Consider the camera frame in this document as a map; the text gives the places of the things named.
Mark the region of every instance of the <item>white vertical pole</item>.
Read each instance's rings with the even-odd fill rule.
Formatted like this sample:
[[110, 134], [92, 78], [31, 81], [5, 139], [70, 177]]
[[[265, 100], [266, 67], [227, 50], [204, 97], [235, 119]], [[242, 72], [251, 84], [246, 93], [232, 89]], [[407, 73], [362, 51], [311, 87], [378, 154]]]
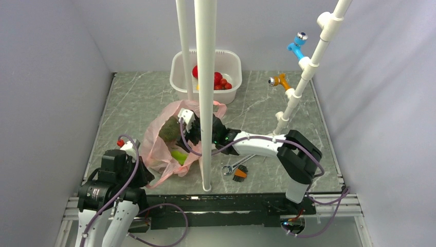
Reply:
[[203, 153], [203, 190], [210, 191], [216, 0], [194, 0]]
[[339, 0], [333, 13], [325, 12], [321, 14], [317, 20], [318, 25], [322, 28], [320, 39], [315, 51], [310, 59], [309, 63], [303, 69], [301, 79], [298, 82], [295, 90], [290, 89], [286, 91], [286, 95], [289, 98], [285, 112], [278, 112], [276, 114], [278, 123], [276, 129], [273, 131], [273, 135], [279, 135], [284, 127], [287, 126], [287, 122], [291, 116], [292, 111], [300, 102], [301, 96], [307, 83], [312, 79], [316, 69], [319, 66], [322, 56], [324, 56], [330, 41], [339, 29], [340, 24], [343, 21], [343, 16], [347, 11], [352, 0]]
[[188, 99], [194, 99], [192, 91], [191, 62], [189, 59], [189, 38], [188, 21], [186, 19], [185, 0], [176, 0], [178, 30], [180, 32], [181, 55], [183, 57], [183, 68], [185, 69], [185, 84], [188, 92]]

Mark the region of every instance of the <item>plastic basin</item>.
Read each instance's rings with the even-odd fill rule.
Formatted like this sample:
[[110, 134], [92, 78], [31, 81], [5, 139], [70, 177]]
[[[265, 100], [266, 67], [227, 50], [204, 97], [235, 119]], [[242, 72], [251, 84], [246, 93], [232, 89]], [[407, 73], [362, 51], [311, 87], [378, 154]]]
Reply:
[[[189, 71], [192, 71], [194, 66], [197, 65], [197, 50], [190, 49], [189, 56], [191, 64]], [[238, 55], [229, 50], [216, 50], [215, 51], [215, 71], [220, 72], [223, 78], [232, 85], [232, 89], [228, 90], [214, 90], [213, 100], [223, 104], [229, 104], [234, 100], [236, 91], [242, 83], [242, 70], [241, 60]], [[192, 88], [194, 90], [194, 99], [198, 100], [198, 80], [192, 77]], [[179, 99], [188, 99], [188, 93], [185, 86], [185, 71], [183, 69], [183, 58], [181, 52], [177, 53], [173, 58], [170, 74], [171, 86], [177, 91]]]

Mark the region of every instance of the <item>gray marble surface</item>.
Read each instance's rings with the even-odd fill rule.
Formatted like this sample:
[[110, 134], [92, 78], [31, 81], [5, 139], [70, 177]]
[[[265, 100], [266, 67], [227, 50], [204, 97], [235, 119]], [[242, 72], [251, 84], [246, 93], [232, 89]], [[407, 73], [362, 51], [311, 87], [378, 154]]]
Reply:
[[[228, 105], [227, 113], [222, 119], [223, 123], [227, 127], [255, 134], [272, 132], [277, 124], [275, 113], [284, 111], [287, 102], [282, 87], [270, 87], [267, 84], [270, 76], [279, 73], [282, 72], [243, 71], [242, 85], [234, 102]], [[105, 150], [116, 147], [119, 134], [126, 133], [142, 140], [149, 123], [168, 103], [178, 100], [176, 91], [169, 83], [169, 77], [169, 72], [116, 74], [88, 174], [100, 167], [101, 156]], [[286, 72], [286, 78], [290, 86], [295, 87], [300, 79], [300, 72]], [[319, 111], [313, 90], [308, 85], [288, 127], [300, 131], [323, 154], [321, 165], [325, 169], [325, 175], [314, 180], [311, 191], [340, 191], [336, 166]], [[255, 156], [250, 159], [245, 163], [248, 177], [241, 183], [233, 181], [232, 175], [223, 175], [221, 166], [232, 164], [240, 158], [223, 154], [213, 156], [211, 193], [286, 191], [290, 177], [277, 158]], [[160, 175], [155, 171], [153, 173], [157, 181]], [[147, 193], [205, 193], [198, 163], [191, 166], [186, 176], [173, 175], [155, 189], [147, 189]]]

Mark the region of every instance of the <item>wrench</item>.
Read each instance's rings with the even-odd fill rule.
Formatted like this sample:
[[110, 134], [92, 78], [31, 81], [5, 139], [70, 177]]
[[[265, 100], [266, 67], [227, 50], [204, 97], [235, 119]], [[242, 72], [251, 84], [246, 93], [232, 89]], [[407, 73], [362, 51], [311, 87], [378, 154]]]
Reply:
[[233, 165], [225, 165], [223, 167], [221, 167], [221, 169], [228, 169], [227, 172], [224, 172], [224, 175], [232, 175], [233, 171], [240, 165], [242, 165], [243, 163], [245, 163], [247, 160], [253, 158], [254, 156], [256, 156], [255, 154], [251, 154], [251, 155], [247, 155], [245, 157], [243, 157], [240, 161], [234, 163]]

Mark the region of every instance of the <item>red cap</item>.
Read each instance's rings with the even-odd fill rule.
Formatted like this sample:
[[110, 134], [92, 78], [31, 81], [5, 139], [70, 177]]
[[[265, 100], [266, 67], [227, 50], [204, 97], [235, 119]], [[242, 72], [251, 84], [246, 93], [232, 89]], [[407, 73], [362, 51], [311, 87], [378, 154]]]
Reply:
[[124, 141], [123, 141], [122, 139], [118, 140], [118, 141], [117, 141], [117, 145], [118, 145], [119, 147], [124, 146]]

